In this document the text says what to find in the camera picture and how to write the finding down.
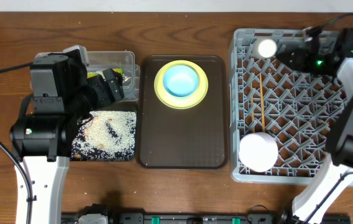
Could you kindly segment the green yellow snack wrapper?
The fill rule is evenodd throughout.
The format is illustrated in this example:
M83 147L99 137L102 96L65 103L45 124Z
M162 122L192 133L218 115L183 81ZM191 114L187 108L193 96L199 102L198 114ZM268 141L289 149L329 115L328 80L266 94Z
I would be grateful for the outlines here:
M117 73L121 74L122 78L124 78L123 69L121 69L121 68L112 68L112 70L114 72L117 72ZM88 78L91 78L91 77L94 77L94 76L98 76L98 75L101 75L104 80L106 79L105 76L104 76L104 69L103 70L97 70L95 72L88 72L87 73L87 77Z

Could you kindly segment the white cup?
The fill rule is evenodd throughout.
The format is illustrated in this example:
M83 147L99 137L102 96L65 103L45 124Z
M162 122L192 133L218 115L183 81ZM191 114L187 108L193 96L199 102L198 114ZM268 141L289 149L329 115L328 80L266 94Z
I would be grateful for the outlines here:
M272 39L258 38L253 43L252 56L260 59L273 57L277 52L277 44Z

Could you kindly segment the yellow plate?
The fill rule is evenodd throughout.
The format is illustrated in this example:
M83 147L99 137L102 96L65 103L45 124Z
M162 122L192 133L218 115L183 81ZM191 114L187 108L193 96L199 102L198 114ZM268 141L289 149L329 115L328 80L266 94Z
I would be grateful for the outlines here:
M175 65L187 65L198 75L198 87L195 92L186 97L175 97L169 94L163 87L163 77L165 72ZM173 109L185 110L198 105L206 96L209 88L208 77L205 71L196 63L188 60L174 60L166 63L156 74L154 80L154 90L157 98L166 106Z

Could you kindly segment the wooden chopstick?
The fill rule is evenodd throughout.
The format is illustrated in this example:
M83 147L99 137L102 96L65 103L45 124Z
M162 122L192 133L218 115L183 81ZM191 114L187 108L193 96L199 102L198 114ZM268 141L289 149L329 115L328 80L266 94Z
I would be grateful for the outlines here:
M260 89L260 108L261 108L261 124L262 124L262 132L266 132L265 125L265 115L264 115L264 93L263 93L263 85L262 85L262 73L259 74L259 89Z
M252 83L250 84L250 90L253 90L253 86L252 86ZM254 95L251 97L250 99L250 103L251 103L251 106L254 106ZM255 133L255 124L254 124L254 121L255 121L255 114L254 114L254 110L252 110L252 113L251 113L251 120L252 120L252 133Z

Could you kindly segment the light blue bowl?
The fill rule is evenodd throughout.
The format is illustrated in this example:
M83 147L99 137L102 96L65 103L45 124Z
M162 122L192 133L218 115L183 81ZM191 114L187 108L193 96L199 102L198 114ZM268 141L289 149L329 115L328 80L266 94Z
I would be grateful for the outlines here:
M187 65L175 65L169 68L163 77L163 87L175 97L186 97L198 87L197 73Z

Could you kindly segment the white rice bowl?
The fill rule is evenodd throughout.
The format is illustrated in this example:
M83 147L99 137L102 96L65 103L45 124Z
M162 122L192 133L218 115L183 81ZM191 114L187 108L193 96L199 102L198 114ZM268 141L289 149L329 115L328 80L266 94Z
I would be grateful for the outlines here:
M250 133L240 140L239 160L254 172L265 172L271 169L277 158L276 140L267 133Z

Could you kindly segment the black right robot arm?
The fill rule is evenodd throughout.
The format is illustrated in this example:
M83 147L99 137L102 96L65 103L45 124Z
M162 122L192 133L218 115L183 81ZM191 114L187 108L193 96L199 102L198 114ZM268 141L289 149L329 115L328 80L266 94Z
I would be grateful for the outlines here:
M292 70L332 75L341 83L347 104L331 128L325 143L326 158L309 185L297 195L281 223L321 223L327 209L353 182L353 28L340 31L333 50L321 55L322 28L304 29L306 47L286 50L277 59Z

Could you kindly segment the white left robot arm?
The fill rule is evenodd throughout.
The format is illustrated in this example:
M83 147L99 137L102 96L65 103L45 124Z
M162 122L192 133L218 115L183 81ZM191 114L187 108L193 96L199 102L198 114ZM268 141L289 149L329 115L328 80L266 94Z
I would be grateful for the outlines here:
M32 94L10 130L17 164L17 223L60 223L62 194L78 122L124 98L122 76L112 69L88 77L85 47L36 57Z

